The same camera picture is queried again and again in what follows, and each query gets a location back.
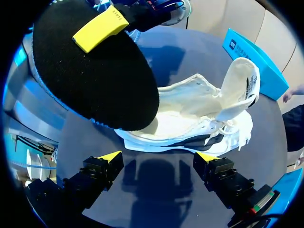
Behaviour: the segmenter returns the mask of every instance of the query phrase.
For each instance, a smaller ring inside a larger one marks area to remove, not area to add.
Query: robotic arm
[[[255,190],[254,180],[243,177],[233,165],[228,158],[215,158],[200,152],[193,158],[193,168],[208,191],[214,191],[223,204],[235,212],[229,227],[266,227],[269,218],[261,216],[267,213],[280,193],[272,191],[268,185]],[[123,167],[121,152],[89,157],[83,161],[83,168],[77,174],[63,179],[63,188],[50,179],[44,182],[38,179],[29,184],[26,194],[48,227],[58,227],[58,224],[109,227],[89,219],[82,212],[93,205],[102,191],[110,189]]]

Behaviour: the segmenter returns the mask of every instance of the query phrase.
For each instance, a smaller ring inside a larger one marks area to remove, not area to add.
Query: cable
[[[43,169],[43,170],[56,170],[56,167],[45,167],[45,166],[39,166],[39,165],[28,165],[28,164],[23,164],[20,162],[16,162],[16,161],[9,161],[10,163],[14,164],[14,165],[18,165],[21,167],[31,167],[31,168],[38,168],[38,169]]]
[[[232,226],[233,228],[246,228],[248,226],[250,226],[251,224],[255,223],[255,222],[259,222],[261,220],[266,220],[266,219],[273,219],[273,218],[280,218],[282,216],[282,214],[269,214],[269,215],[262,215],[259,217],[253,217],[249,220],[245,220],[244,222],[241,222],[235,226]]]
[[[103,0],[100,0],[99,5],[98,5],[98,7],[97,7],[97,11],[98,11],[98,12],[99,12],[99,8],[100,8],[102,2],[103,2]]]

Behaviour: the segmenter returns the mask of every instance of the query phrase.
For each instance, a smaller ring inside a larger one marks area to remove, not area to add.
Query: shoelace
[[[224,124],[224,127],[217,129],[218,132],[220,132],[223,135],[232,135],[232,134],[236,134],[238,132],[238,144],[239,144],[238,151],[240,151],[243,146],[245,146],[246,144],[249,143],[250,136],[249,137],[246,136],[244,133],[242,133],[241,129],[234,127],[234,125],[231,124],[229,121],[226,121],[226,122],[216,121],[216,122]],[[232,128],[234,128],[234,130],[231,132],[227,132],[224,130],[224,128],[226,126],[232,127]]]

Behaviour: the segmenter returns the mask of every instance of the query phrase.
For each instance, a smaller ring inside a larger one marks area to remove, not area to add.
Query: person's hand
[[[291,90],[289,90],[287,93],[285,93],[283,95],[283,102],[286,103],[287,101],[289,101],[291,99],[292,96],[293,96],[293,93]]]

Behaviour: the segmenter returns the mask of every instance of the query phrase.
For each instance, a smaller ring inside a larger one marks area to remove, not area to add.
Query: white sneaker
[[[220,156],[250,140],[253,124],[245,110],[258,100],[260,74],[249,59],[233,61],[221,89],[196,74],[158,90],[160,106],[149,126],[134,132],[115,130],[126,149],[185,149]]]

